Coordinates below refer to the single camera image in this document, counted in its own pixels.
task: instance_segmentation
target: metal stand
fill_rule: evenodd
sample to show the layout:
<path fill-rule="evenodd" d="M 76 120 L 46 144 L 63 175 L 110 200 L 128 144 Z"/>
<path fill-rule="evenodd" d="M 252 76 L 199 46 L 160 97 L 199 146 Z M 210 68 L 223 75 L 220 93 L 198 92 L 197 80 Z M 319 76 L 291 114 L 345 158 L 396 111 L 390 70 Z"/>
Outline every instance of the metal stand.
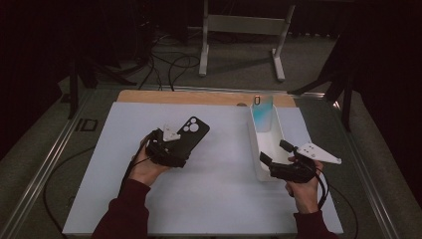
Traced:
<path fill-rule="evenodd" d="M 239 16 L 224 16 L 208 14 L 208 0 L 204 0 L 204 22 L 202 28 L 202 51 L 199 65 L 199 76 L 207 75 L 208 50 L 207 43 L 208 31 L 214 32 L 232 32 L 232 33 L 250 33 L 280 36 L 277 49 L 272 50 L 274 66 L 276 68 L 277 80 L 283 82 L 285 73 L 283 71 L 280 55 L 288 34 L 295 5 L 291 5 L 285 19 L 270 18 L 252 18 Z"/>

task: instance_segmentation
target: hand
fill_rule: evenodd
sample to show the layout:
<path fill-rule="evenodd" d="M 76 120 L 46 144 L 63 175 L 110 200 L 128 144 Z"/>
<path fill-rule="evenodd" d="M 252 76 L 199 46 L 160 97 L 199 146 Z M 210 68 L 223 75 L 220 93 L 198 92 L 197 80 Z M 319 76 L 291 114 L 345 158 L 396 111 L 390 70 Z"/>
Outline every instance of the hand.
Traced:
<path fill-rule="evenodd" d="M 168 166 L 156 164 L 148 159 L 148 156 L 145 152 L 145 146 L 140 151 L 134 163 L 135 166 L 131 170 L 128 178 L 139 181 L 147 186 L 152 185 L 159 174 L 170 168 Z"/>
<path fill-rule="evenodd" d="M 295 161 L 294 157 L 290 157 L 289 161 Z M 322 163 L 315 160 L 316 168 L 322 171 Z M 317 206 L 317 187 L 318 181 L 314 177 L 307 183 L 295 183 L 292 181 L 286 181 L 286 189 L 289 195 L 293 196 L 296 201 L 296 207 L 301 214 L 309 214 L 318 212 Z"/>

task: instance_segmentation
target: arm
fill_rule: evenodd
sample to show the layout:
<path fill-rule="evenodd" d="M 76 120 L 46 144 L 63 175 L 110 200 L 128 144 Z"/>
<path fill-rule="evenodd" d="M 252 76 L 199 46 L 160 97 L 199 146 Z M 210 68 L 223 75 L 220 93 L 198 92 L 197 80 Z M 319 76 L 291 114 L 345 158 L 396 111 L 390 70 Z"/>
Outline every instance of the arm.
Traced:
<path fill-rule="evenodd" d="M 124 183 L 118 198 L 113 199 L 92 238 L 146 238 L 148 209 L 145 207 L 146 193 L 155 179 L 169 167 L 153 163 L 143 148 L 135 159 L 139 162 Z"/>
<path fill-rule="evenodd" d="M 317 173 L 322 171 L 322 163 L 315 161 Z M 317 178 L 314 177 L 307 183 L 294 183 L 287 181 L 286 189 L 295 198 L 299 213 L 295 213 L 298 227 L 297 239 L 336 239 L 334 233 L 326 229 L 322 218 L 322 211 L 317 206 Z"/>

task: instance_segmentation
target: red sleeve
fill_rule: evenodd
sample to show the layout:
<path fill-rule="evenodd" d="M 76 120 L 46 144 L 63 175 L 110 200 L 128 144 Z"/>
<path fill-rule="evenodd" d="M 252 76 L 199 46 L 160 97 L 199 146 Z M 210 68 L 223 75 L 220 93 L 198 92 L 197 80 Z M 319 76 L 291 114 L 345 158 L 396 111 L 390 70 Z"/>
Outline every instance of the red sleeve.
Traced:
<path fill-rule="evenodd" d="M 120 196 L 109 203 L 108 212 L 97 225 L 92 238 L 146 238 L 149 212 L 145 207 L 145 197 L 149 189 L 136 180 L 128 179 Z"/>
<path fill-rule="evenodd" d="M 298 227 L 297 239 L 337 239 L 338 237 L 326 229 L 322 218 L 322 211 L 311 214 L 295 213 Z"/>

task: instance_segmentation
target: open cardboard box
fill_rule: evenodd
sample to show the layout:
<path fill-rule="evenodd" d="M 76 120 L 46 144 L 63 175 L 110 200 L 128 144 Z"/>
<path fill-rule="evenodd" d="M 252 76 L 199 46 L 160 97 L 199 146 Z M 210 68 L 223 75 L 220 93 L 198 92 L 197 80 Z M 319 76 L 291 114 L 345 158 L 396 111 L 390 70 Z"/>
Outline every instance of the open cardboard box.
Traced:
<path fill-rule="evenodd" d="M 264 152 L 273 162 L 291 164 L 288 160 L 289 153 L 279 146 L 280 140 L 285 138 L 277 109 L 273 106 L 269 118 L 266 119 L 271 121 L 270 130 L 267 131 L 257 131 L 253 107 L 250 107 L 250 111 L 250 117 L 248 118 L 249 139 L 257 178 L 260 181 L 278 181 L 280 179 L 270 176 L 270 169 L 260 160 L 260 153 Z"/>

